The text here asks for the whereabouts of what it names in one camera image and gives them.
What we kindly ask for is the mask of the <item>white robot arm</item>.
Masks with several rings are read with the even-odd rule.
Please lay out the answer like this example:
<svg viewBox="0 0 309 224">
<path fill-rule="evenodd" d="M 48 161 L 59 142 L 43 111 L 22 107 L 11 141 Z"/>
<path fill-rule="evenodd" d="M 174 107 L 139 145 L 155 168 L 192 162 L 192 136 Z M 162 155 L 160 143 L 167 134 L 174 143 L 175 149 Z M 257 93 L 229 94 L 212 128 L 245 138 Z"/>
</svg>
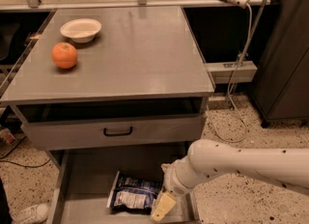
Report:
<svg viewBox="0 0 309 224">
<path fill-rule="evenodd" d="M 309 193 L 308 149 L 240 149 L 200 139 L 187 155 L 162 166 L 163 185 L 154 201 L 151 219 L 159 222 L 180 199 L 205 182 L 225 174 L 240 174 L 261 182 Z"/>
</svg>

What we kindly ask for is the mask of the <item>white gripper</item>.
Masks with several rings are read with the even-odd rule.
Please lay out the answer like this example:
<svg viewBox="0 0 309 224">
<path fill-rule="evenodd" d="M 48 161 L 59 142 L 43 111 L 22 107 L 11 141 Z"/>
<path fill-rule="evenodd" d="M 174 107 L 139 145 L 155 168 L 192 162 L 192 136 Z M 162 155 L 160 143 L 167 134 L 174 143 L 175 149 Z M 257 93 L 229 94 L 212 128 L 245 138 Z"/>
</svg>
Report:
<svg viewBox="0 0 309 224">
<path fill-rule="evenodd" d="M 186 156 L 171 164 L 162 163 L 161 169 L 164 173 L 163 186 L 167 192 L 160 192 L 154 201 L 151 219 L 155 222 L 160 222 L 177 204 L 176 197 L 189 194 L 195 186 L 207 179 L 205 174 L 193 169 Z"/>
</svg>

